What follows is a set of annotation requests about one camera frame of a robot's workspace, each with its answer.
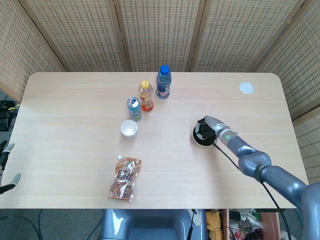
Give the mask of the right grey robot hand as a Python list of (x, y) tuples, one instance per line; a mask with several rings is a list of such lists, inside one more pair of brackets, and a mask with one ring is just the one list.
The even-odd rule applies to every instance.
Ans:
[(224, 122), (209, 115), (197, 121), (192, 136), (196, 143), (201, 146), (210, 146), (215, 143), (218, 136), (224, 131), (230, 129)]

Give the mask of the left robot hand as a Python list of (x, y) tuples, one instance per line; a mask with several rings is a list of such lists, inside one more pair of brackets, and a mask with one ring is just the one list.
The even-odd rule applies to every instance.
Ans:
[(22, 176), (20, 173), (17, 173), (9, 184), (2, 185), (2, 179), (3, 179), (4, 171), (6, 169), (6, 165), (9, 159), (9, 155), (14, 147), (15, 147), (15, 144), (10, 143), (6, 148), (2, 150), (0, 155), (0, 194), (1, 195), (7, 191), (14, 189), (16, 185), (19, 183)]

